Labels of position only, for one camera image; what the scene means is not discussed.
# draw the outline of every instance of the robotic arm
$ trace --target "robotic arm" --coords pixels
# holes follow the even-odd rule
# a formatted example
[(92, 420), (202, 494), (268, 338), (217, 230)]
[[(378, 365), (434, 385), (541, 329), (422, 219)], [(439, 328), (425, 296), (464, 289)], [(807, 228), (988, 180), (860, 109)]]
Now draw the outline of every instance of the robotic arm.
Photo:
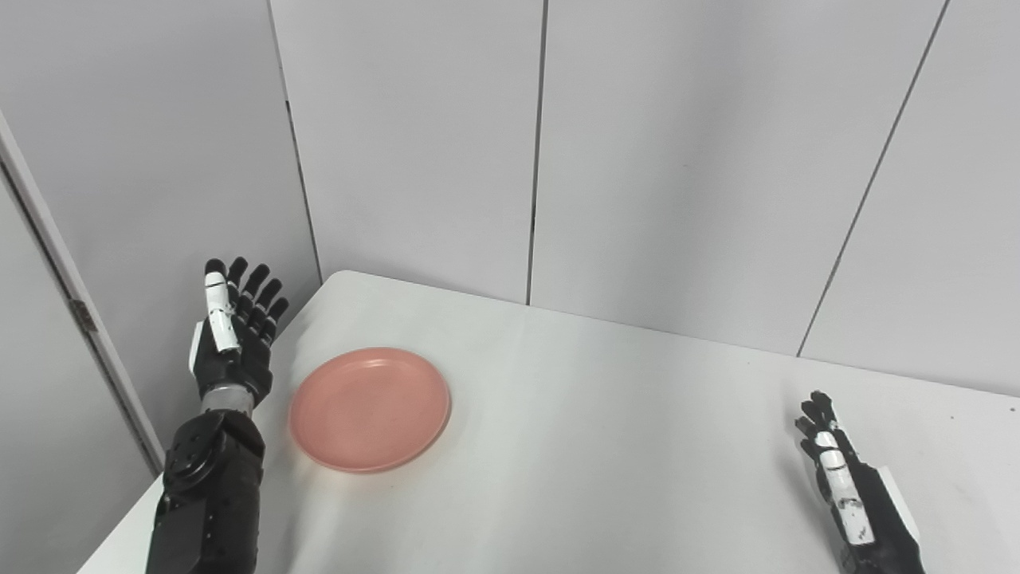
[(828, 396), (811, 394), (801, 410), (804, 416), (795, 422), (806, 436), (801, 449), (815, 464), (818, 489), (847, 544), (844, 569), (851, 574), (924, 574), (917, 526), (888, 469), (858, 459)]
[(279, 279), (262, 286), (264, 264), (239, 290), (247, 267), (242, 257), (230, 270), (219, 259), (206, 263), (208, 314), (191, 348), (202, 412), (177, 429), (166, 453), (146, 574), (255, 570), (265, 443), (250, 417), (272, 387), (269, 347), (288, 302), (273, 302)]

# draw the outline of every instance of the fingertip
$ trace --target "fingertip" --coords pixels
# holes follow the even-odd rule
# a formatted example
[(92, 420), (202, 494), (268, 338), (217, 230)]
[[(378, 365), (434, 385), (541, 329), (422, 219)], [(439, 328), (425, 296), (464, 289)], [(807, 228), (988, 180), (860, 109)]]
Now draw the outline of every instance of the fingertip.
[(280, 298), (276, 300), (276, 303), (272, 304), (272, 307), (269, 308), (269, 313), (266, 315), (273, 321), (279, 321), (279, 318), (284, 316), (289, 307), (291, 307), (291, 303), (286, 298)]
[(245, 273), (246, 268), (248, 268), (248, 259), (244, 257), (234, 259), (234, 262), (231, 263), (231, 270), (226, 273), (226, 279), (237, 284), (241, 281), (241, 275)]
[(279, 294), (279, 291), (283, 289), (283, 286), (284, 283), (280, 282), (278, 278), (273, 278), (269, 280), (269, 282), (266, 282), (264, 289), (262, 290), (262, 295), (259, 296), (258, 298), (258, 305), (262, 306), (263, 308), (267, 307), (269, 305), (269, 302), (271, 302), (272, 299), (276, 297), (276, 294)]
[(213, 257), (205, 262), (205, 273), (209, 274), (210, 272), (225, 273), (226, 265), (223, 264), (223, 261)]

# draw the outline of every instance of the white door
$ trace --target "white door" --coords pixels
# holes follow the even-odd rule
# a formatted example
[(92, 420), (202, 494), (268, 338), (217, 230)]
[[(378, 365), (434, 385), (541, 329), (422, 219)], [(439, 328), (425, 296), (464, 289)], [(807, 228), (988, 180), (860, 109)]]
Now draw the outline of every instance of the white door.
[(151, 483), (0, 173), (0, 572), (78, 570)]

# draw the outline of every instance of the white thumb segment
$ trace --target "white thumb segment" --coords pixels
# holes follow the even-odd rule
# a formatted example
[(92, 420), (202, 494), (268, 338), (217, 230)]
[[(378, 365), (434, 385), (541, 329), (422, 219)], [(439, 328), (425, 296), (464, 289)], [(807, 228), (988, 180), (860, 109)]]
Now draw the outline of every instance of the white thumb segment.
[[(815, 437), (815, 445), (824, 448), (830, 442), (831, 436), (827, 432), (820, 432)], [(857, 485), (854, 484), (854, 477), (847, 468), (847, 460), (843, 453), (835, 449), (823, 451), (818, 457), (818, 462), (821, 463), (825, 480), (832, 491), (832, 505), (839, 514), (847, 541), (854, 546), (873, 543), (875, 534), (871, 530), (871, 522), (868, 521), (868, 513), (864, 510), (864, 502), (857, 491)]]
[(239, 349), (238, 336), (231, 323), (231, 299), (223, 273), (213, 271), (205, 275), (205, 307), (209, 312), (209, 327), (216, 351), (223, 353)]
[(199, 321), (195, 324), (195, 332), (192, 333), (192, 351), (191, 355), (188, 357), (188, 370), (195, 374), (195, 358), (198, 357), (198, 343), (202, 341), (202, 324), (204, 321)]

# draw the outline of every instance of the door frame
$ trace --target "door frame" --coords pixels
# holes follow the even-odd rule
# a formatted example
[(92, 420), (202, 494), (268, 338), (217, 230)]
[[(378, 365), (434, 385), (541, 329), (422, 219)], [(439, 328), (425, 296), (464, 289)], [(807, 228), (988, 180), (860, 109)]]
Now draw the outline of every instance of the door frame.
[[(60, 236), (56, 221), (43, 200), (24, 156), (14, 142), (14, 136), (0, 110), (0, 177), (10, 188), (12, 200), (21, 211), (39, 249), (46, 259), (57, 289), (67, 304), (67, 312), (74, 316), (79, 331), (89, 348), (96, 367), (106, 381), (113, 402), (124, 419), (136, 445), (153, 477), (162, 472), (163, 448), (156, 430), (149, 421), (128, 370), (117, 355), (102, 319), (95, 311), (85, 281), (74, 266), (70, 252)], [(83, 327), (82, 317), (74, 313), (78, 307), (91, 318), (88, 328)]]

